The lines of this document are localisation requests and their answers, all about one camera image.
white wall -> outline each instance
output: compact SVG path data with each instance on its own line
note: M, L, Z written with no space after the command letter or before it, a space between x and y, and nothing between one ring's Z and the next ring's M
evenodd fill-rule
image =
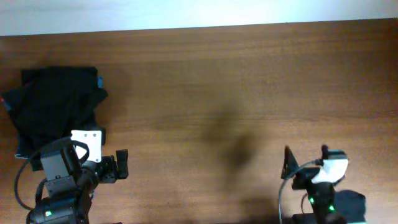
M0 35L398 17L398 0L0 0Z

black fabric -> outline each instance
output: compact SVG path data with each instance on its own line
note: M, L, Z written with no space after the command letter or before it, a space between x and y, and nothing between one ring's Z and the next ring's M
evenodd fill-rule
M366 197L352 190L341 190L335 195L336 211L347 223L365 222Z
M73 129L96 127L94 109L108 96L98 87L97 74L94 67L21 71L22 87L2 94L19 132L17 154L29 157Z

wood grain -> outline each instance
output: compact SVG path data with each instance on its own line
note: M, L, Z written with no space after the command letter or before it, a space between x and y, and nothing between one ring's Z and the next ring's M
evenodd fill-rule
M1 37L0 91L22 68L98 68L103 154L129 149L130 176L97 188L92 223L272 223L284 146L304 163L323 143L350 158L338 189L367 196L369 223L394 223L397 62L396 19ZM3 107L0 122L0 223L24 223ZM42 177L22 175L29 205ZM286 215L302 194L286 189Z

black cloth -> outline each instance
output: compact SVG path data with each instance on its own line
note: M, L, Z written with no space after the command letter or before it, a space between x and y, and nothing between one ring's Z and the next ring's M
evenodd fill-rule
M17 154L29 157L73 129L96 127L94 109L108 96L97 74L94 67L22 70L22 87L2 94L19 132Z
M352 190L341 190L335 195L336 211L344 216L347 223L364 223L366 197Z

white bracket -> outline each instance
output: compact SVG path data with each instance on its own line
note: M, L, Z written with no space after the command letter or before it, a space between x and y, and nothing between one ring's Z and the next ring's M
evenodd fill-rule
M346 173L348 159L324 159L319 173L311 180L313 184L321 182L335 183Z
M101 131L72 130L71 133L72 136L70 137L70 139L87 144L88 149L90 150L90 155L88 156L87 161L101 162ZM76 153L80 159L86 154L86 150L80 146L77 146Z

